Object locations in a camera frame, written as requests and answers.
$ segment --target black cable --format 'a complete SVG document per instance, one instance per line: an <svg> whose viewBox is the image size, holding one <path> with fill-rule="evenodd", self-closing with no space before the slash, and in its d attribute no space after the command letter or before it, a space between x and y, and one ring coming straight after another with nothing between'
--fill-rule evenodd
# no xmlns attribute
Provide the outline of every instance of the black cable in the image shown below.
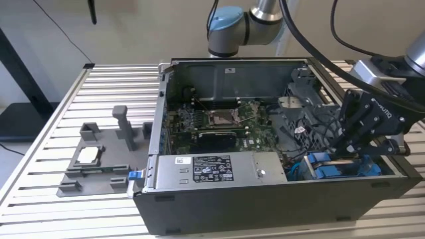
<svg viewBox="0 0 425 239"><path fill-rule="evenodd" d="M367 51L356 46L353 46L352 44L347 43L340 37L339 37L339 34L335 30L335 12L336 12L336 8L337 8L337 3L339 3L339 0L333 0L333 4L332 4L332 10L331 10L331 32L332 32L332 35L333 35L333 38L337 40L337 42L344 45L345 47L351 48L353 51L357 51L360 53L364 53L369 56L377 56L377 55L381 55L379 53L375 53L372 51Z"/></svg>
<svg viewBox="0 0 425 239"><path fill-rule="evenodd" d="M293 19L291 17L289 7L285 0L280 0L280 6L283 9L284 20L287 23L287 27L291 30L293 37L300 42L301 46L305 50L312 54L312 56L320 61L320 63L332 71L335 74L352 83L356 87L369 92L372 95L383 97L384 100L389 101L395 105L415 111L417 113L425 113L425 107L417 103L409 103L405 100L389 95L385 91L381 91L367 82L357 79L348 72L345 72L333 62L325 57L325 55L316 49L316 47L311 44L311 42L305 39L301 34L299 28L295 25Z"/></svg>
<svg viewBox="0 0 425 239"><path fill-rule="evenodd" d="M335 123L335 122L337 122L339 120L337 119L333 119L332 121L329 121L329 123L327 124L327 128L325 128L325 133L323 134L323 136L321 136L321 141L324 142L324 144L327 144L327 142L325 142L325 137L327 137L327 133L328 133L328 130L329 130L329 128L331 128L331 125Z"/></svg>
<svg viewBox="0 0 425 239"><path fill-rule="evenodd" d="M55 23L55 25L57 26L59 30L61 31L61 33L64 33L65 37L68 38L68 41L71 42L71 44L79 49L79 51L81 52L81 54L85 56L87 60L92 62L91 58L88 58L88 56L85 55L85 53L83 52L83 50L80 49L80 47L77 47L77 45L72 42L69 36L67 35L65 31L61 29L61 27L59 26L59 24L56 23L56 21L53 20L53 18L47 14L44 8L40 6L40 4L37 3L36 0L32 0L35 2L35 4L39 6L39 8L41 9L41 11L44 12L44 14L47 15L47 17L52 20L52 22Z"/></svg>
<svg viewBox="0 0 425 239"><path fill-rule="evenodd" d="M208 14L208 19L207 19L207 39L209 39L209 34L211 34L211 26L213 22L213 16L215 16L215 11L217 10L217 5L219 5L219 0L213 0L213 5L211 9L211 13Z"/></svg>
<svg viewBox="0 0 425 239"><path fill-rule="evenodd" d="M21 152L17 152L17 151L15 151L15 150L7 148L2 143L0 143L0 147L4 148L7 151L11 151L11 152L13 152L13 153L17 153L17 154L20 154L21 156L25 156L25 154L23 154Z"/></svg>

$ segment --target white wall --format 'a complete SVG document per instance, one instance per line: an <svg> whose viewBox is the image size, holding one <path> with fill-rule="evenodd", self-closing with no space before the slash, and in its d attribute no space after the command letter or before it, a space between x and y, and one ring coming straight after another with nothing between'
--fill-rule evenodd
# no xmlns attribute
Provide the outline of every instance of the white wall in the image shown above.
<svg viewBox="0 0 425 239"><path fill-rule="evenodd" d="M37 1L95 63L159 63L172 57L208 55L205 23L212 0L97 0L97 25L91 23L87 0ZM220 5L248 10L255 2L221 0ZM332 0L300 0L296 23L327 56L357 59L361 55L332 38L331 4ZM425 0L341 0L339 4L341 37L383 54L403 54L424 28ZM60 101L87 59L32 0L0 0L0 27L48 99ZM275 56L275 49L241 47L239 56ZM307 55L293 38L285 55ZM3 72L0 68L2 82L11 81ZM25 100L16 85L0 87L0 96L0 105Z"/></svg>
<svg viewBox="0 0 425 239"><path fill-rule="evenodd" d="M360 59L365 55L333 39L329 14L333 0L300 0L295 21L301 33L331 59ZM336 30L352 45L397 56L425 30L425 0L340 0ZM287 56L308 55L299 42L289 40Z"/></svg>
<svg viewBox="0 0 425 239"><path fill-rule="evenodd" d="M208 57L211 0L97 0L97 25L91 22L87 0L37 2L97 64ZM221 0L220 5L239 5L248 10L255 2ZM47 98L60 101L87 59L32 0L0 0L0 27ZM273 54L273 46L240 49L240 56ZM9 90L0 88L0 95Z"/></svg>

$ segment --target warning label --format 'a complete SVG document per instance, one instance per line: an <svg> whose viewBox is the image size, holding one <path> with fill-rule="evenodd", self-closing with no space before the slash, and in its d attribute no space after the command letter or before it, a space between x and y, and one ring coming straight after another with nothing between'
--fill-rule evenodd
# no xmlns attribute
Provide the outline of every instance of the warning label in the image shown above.
<svg viewBox="0 0 425 239"><path fill-rule="evenodd" d="M233 181L231 156L193 157L193 181L220 182Z"/></svg>

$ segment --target slotted metal table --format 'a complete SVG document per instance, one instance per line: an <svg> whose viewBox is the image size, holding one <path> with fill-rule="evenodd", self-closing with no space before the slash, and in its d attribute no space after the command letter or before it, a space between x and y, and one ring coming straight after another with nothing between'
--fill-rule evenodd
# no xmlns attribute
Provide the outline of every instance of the slotted metal table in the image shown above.
<svg viewBox="0 0 425 239"><path fill-rule="evenodd" d="M352 65L335 62L349 71ZM25 157L0 191L0 239L147 239L144 221L127 194L59 198L64 176L84 122L117 128L115 105L128 106L132 126L153 120L161 65L96 65L84 69ZM344 89L353 85L337 78ZM425 177L425 124L405 136L411 164ZM173 238L425 238L425 182L400 199L380 202L356 222L209 233Z"/></svg>

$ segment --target power cable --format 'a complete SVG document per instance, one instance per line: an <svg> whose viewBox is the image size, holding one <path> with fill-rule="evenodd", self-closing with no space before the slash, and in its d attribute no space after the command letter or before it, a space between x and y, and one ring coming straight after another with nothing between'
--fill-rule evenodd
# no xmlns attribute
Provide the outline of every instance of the power cable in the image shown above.
<svg viewBox="0 0 425 239"><path fill-rule="evenodd" d="M344 45L345 47L351 48L353 51L357 51L360 53L364 53L369 56L379 56L381 54L379 53L375 53L372 51L367 51L356 46L353 46L352 44L347 43L340 37L339 37L339 34L336 32L336 29L335 29L335 12L336 12L336 8L337 8L337 3L339 3L339 0L333 0L333 4L332 4L332 10L331 10L331 32L332 32L332 35L333 35L333 38L337 40L337 42Z"/></svg>
<svg viewBox="0 0 425 239"><path fill-rule="evenodd" d="M208 14L208 19L207 19L207 39L209 39L211 26L212 26L212 22L213 22L212 19L213 19L213 16L215 16L215 12L217 10L217 5L219 5L219 0L213 0L211 13Z"/></svg>
<svg viewBox="0 0 425 239"><path fill-rule="evenodd" d="M2 143L0 143L0 147L4 148L7 151L11 151L11 152L13 152L13 153L17 153L17 154L21 155L21 156L25 156L25 154L23 154L21 152L17 152L17 151L15 151L15 150L7 148Z"/></svg>
<svg viewBox="0 0 425 239"><path fill-rule="evenodd" d="M88 56L85 55L85 53L83 52L83 50L80 49L80 47L77 47L77 45L72 42L68 34L65 33L65 31L61 29L61 27L59 26L59 24L56 23L56 21L53 20L53 18L47 14L44 8L40 6L40 4L37 3L36 0L32 0L35 2L35 4L39 6L39 8L41 9L41 11L44 12L45 16L52 20L52 22L55 23L55 25L57 26L59 30L61 31L61 33L64 33L65 37L68 38L68 41L71 42L71 44L79 49L79 51L81 52L81 54L85 56L87 60L89 61L89 63L93 63L91 58L88 58Z"/></svg>

